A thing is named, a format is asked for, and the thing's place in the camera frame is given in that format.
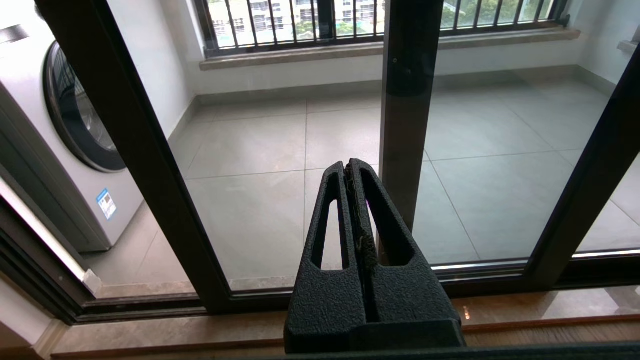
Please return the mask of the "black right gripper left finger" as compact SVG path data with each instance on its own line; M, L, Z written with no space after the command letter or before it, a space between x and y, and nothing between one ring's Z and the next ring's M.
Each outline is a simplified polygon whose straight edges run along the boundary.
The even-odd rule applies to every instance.
M336 202L342 269L322 269L330 205ZM322 175L284 326L288 352L348 352L367 315L351 219L345 166Z

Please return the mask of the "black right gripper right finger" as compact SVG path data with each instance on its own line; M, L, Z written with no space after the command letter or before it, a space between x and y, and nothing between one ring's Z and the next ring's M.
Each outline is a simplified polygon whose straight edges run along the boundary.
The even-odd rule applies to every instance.
M349 200L365 309L374 322L460 316L373 167L349 161Z

